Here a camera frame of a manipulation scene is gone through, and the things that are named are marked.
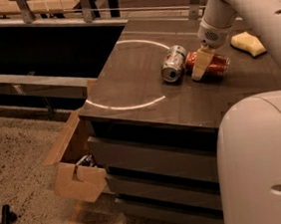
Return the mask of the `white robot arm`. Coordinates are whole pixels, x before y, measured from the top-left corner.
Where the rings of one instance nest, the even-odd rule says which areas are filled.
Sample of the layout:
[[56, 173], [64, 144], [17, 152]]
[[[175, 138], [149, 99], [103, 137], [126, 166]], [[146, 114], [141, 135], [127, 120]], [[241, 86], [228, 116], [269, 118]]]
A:
[[[237, 17], [260, 37], [281, 69], [281, 0], [208, 0], [193, 77], [224, 44]], [[219, 126], [217, 170], [224, 224], [281, 224], [281, 91], [245, 98]]]

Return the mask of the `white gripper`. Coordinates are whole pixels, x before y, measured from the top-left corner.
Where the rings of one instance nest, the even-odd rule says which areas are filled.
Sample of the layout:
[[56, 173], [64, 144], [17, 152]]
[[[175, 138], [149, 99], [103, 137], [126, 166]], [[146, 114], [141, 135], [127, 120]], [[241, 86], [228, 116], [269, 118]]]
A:
[[214, 49], [219, 49], [228, 39], [232, 24], [212, 24], [202, 19], [199, 24], [197, 38], [201, 45], [196, 52], [196, 59], [192, 71], [192, 79], [200, 81], [214, 56]]

